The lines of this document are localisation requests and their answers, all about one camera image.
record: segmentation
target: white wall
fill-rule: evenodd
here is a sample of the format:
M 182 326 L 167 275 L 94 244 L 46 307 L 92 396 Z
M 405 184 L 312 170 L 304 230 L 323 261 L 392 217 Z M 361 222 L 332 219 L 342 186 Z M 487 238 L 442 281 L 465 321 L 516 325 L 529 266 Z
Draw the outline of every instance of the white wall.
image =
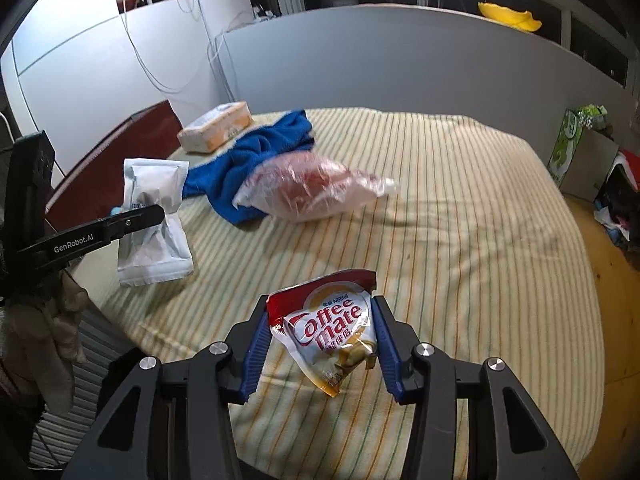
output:
M 194 0 L 167 0 L 127 13 L 132 42 L 165 91 L 142 69 L 115 0 L 38 1 L 2 56 L 21 132 L 44 129 L 67 173 L 144 108 L 168 99 L 187 124 L 224 102 L 207 59 L 205 21 L 214 36 L 252 18 L 251 5 L 200 1 L 202 12 Z
M 361 106 L 464 114 L 548 161 L 566 108 L 604 104 L 640 148 L 630 92 L 559 45 L 448 10 L 358 6 L 284 16 L 226 36 L 221 61 L 252 113 Z

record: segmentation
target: yellow striped fabric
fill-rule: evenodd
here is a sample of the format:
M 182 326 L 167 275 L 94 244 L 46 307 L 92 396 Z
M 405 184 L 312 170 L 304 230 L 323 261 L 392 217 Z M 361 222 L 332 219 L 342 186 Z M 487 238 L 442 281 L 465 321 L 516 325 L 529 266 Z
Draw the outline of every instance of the yellow striped fabric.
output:
M 308 116 L 318 153 L 397 179 L 400 192 L 322 221 L 241 228 L 206 198 L 186 200 L 192 276 L 120 288 L 112 244 L 84 259 L 78 282 L 142 349 L 171 361 L 224 338 L 261 294 L 373 269 L 378 293 L 421 340 L 457 359 L 504 358 L 581 462 L 604 394 L 600 313 L 578 227 L 533 150 L 465 117 L 360 108 Z M 258 391 L 232 407 L 232 422 L 239 457 L 277 478 L 393 479 L 413 412 L 392 401 L 379 368 L 359 367 L 329 398 L 273 340 Z M 455 476 L 464 478 L 462 402 L 457 431 Z

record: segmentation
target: yellow plastic object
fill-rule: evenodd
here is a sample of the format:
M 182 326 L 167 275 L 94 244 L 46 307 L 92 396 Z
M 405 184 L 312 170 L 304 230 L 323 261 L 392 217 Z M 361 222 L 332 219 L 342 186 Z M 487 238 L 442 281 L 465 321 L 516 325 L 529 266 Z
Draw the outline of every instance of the yellow plastic object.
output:
M 484 2 L 478 3 L 478 9 L 480 13 L 490 20 L 504 23 L 505 25 L 511 25 L 511 27 L 519 28 L 520 30 L 526 30 L 527 32 L 536 32 L 542 27 L 542 22 L 533 19 L 533 14 L 530 10 L 524 12 L 518 12 L 517 10 L 510 9 L 509 7 L 501 7 L 496 4 L 488 4 Z

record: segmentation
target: red and white packet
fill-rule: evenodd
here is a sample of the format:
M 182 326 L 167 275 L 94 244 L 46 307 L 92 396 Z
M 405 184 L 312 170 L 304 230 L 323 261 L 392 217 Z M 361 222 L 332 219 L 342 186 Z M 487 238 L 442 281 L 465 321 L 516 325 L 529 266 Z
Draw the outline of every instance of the red and white packet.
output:
M 362 361 L 376 363 L 371 317 L 372 270 L 340 270 L 274 292 L 267 298 L 271 333 L 305 375 L 335 397 L 342 380 Z

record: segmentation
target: yellow floor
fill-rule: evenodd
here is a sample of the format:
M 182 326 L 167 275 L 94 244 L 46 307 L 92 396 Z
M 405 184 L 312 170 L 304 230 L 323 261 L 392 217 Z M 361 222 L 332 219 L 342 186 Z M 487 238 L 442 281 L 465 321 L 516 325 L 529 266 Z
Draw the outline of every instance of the yellow floor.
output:
M 589 253 L 606 350 L 600 429 L 578 472 L 582 480 L 618 480 L 640 449 L 640 272 L 593 219 L 593 205 L 565 199 Z

